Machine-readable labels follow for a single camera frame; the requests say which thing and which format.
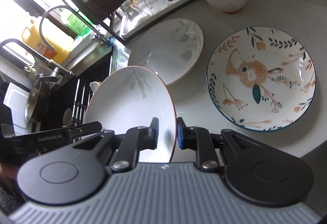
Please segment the green label bottle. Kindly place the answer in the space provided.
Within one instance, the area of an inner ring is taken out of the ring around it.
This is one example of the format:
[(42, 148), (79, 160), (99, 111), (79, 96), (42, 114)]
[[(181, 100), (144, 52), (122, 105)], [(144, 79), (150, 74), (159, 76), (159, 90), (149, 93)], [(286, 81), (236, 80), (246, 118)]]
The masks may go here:
[(90, 28), (68, 9), (62, 9), (60, 19), (64, 25), (80, 37), (84, 37), (90, 32)]

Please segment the steel mixing bowl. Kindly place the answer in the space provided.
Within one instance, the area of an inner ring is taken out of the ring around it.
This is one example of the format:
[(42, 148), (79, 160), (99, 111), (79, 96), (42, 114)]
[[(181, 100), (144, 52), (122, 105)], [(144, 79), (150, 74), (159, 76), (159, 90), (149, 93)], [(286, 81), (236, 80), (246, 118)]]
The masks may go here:
[(32, 86), (24, 111), (24, 121), (26, 124), (29, 122), (38, 123), (41, 121), (43, 115), (43, 110), (41, 109), (43, 99), (42, 88), (40, 80), (37, 80)]

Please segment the white plate leaf pattern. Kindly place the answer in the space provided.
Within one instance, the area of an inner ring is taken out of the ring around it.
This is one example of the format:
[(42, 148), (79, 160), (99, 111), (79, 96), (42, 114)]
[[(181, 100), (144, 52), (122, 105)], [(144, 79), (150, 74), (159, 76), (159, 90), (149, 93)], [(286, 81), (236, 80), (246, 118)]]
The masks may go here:
[(168, 19), (132, 43), (128, 65), (148, 68), (171, 85), (194, 68), (203, 47), (203, 31), (196, 22), (186, 18)]

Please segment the white plate grey leaf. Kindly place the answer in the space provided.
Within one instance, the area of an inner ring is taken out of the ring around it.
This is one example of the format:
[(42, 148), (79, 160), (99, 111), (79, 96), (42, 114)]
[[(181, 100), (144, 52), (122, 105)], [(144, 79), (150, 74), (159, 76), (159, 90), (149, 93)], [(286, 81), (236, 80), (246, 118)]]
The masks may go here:
[(162, 79), (141, 66), (128, 66), (107, 77), (94, 92), (84, 114), (85, 123), (98, 121), (104, 130), (124, 134), (159, 120), (155, 150), (140, 152), (140, 162), (169, 163), (177, 139), (177, 117), (171, 94)]

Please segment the tall chrome faucet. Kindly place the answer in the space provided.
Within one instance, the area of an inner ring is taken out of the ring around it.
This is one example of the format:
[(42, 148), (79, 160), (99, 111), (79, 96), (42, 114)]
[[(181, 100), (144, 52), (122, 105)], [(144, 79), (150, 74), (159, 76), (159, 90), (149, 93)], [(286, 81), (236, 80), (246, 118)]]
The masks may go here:
[(98, 37), (101, 44), (106, 47), (112, 46), (111, 40), (102, 35), (95, 28), (91, 20), (89, 20), (82, 12), (77, 12), (69, 6), (57, 6), (45, 12), (39, 22), (40, 38), (51, 51), (56, 51), (57, 53), (59, 53), (61, 49), (70, 51), (69, 47), (72, 46), (74, 41), (60, 28), (53, 26), (53, 24), (47, 20), (49, 13), (56, 9), (61, 9), (60, 20), (62, 24), (72, 30), (76, 35), (84, 37), (93, 31), (94, 36)]

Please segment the black kitchen sink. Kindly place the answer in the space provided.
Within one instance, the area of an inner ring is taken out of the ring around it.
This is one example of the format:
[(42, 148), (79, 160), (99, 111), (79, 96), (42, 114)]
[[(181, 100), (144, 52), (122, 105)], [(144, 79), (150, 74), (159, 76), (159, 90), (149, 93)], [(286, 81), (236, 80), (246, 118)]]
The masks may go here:
[(80, 75), (51, 94), (49, 108), (41, 121), (40, 130), (51, 130), (62, 126), (81, 124), (89, 101), (93, 95), (90, 84), (101, 82), (109, 76), (113, 52), (95, 59)]

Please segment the floral bird pattern plate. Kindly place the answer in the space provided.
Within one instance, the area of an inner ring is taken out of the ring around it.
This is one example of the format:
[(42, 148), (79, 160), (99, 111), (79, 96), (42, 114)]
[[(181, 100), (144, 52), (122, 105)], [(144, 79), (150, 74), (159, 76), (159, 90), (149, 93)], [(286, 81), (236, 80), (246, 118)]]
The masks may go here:
[(315, 95), (316, 74), (299, 40), (276, 28), (253, 26), (216, 47), (206, 81), (211, 101), (228, 121), (270, 132), (303, 117)]

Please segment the yellow detergent bottle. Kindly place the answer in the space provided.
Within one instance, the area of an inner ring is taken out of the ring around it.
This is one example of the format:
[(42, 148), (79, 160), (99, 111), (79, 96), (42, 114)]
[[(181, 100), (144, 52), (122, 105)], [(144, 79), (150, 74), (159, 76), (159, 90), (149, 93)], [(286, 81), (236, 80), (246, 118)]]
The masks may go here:
[(49, 19), (44, 18), (41, 30), (45, 40), (53, 47), (51, 49), (40, 37), (40, 21), (41, 16), (32, 16), (30, 18), (22, 33), (22, 40), (41, 55), (61, 64), (69, 56), (74, 39), (59, 29)]

